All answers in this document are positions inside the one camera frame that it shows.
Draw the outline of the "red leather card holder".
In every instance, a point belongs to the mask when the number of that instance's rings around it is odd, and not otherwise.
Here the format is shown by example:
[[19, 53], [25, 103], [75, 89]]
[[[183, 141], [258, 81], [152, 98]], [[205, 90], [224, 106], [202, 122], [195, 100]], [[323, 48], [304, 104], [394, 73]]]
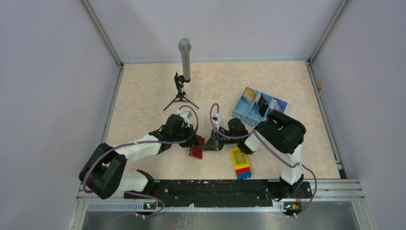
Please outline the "red leather card holder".
[[200, 135], [196, 135], [197, 140], [199, 141], [199, 144], [197, 146], [194, 147], [190, 147], [190, 151], [189, 151], [189, 156], [190, 157], [195, 157], [197, 159], [202, 160], [203, 159], [203, 146], [205, 143], [205, 138], [203, 138]]

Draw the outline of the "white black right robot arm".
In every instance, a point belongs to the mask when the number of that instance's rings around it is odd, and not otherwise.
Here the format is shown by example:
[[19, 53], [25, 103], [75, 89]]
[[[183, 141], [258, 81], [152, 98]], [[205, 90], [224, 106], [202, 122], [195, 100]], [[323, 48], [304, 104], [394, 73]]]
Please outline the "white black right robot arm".
[[239, 118], [228, 121], [228, 129], [220, 126], [220, 115], [212, 117], [212, 133], [203, 151], [220, 151], [224, 145], [236, 144], [240, 152], [251, 155], [265, 147], [282, 162], [281, 192], [294, 197], [300, 192], [304, 175], [300, 166], [300, 153], [306, 128], [299, 121], [276, 110], [253, 127], [249, 133]]

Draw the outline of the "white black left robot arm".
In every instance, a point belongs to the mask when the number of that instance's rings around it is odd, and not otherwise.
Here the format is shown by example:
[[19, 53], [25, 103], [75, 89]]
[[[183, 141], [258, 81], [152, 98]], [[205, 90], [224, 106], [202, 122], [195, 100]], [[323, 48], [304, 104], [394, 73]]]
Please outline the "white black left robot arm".
[[110, 146], [102, 143], [96, 147], [85, 166], [79, 173], [79, 180], [85, 193], [95, 193], [101, 199], [111, 197], [119, 188], [135, 191], [140, 197], [148, 198], [153, 194], [151, 176], [138, 170], [134, 180], [121, 185], [124, 170], [128, 164], [142, 158], [155, 156], [178, 144], [182, 148], [197, 145], [195, 127], [190, 123], [191, 111], [171, 114], [159, 129], [135, 141]]

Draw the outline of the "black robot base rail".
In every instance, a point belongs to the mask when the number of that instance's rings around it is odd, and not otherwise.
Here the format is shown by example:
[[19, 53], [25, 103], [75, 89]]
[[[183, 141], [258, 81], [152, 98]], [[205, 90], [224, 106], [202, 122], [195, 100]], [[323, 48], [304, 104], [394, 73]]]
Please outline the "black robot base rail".
[[312, 197], [309, 182], [298, 188], [280, 180], [160, 180], [141, 192], [162, 200], [166, 207], [270, 207], [277, 201]]

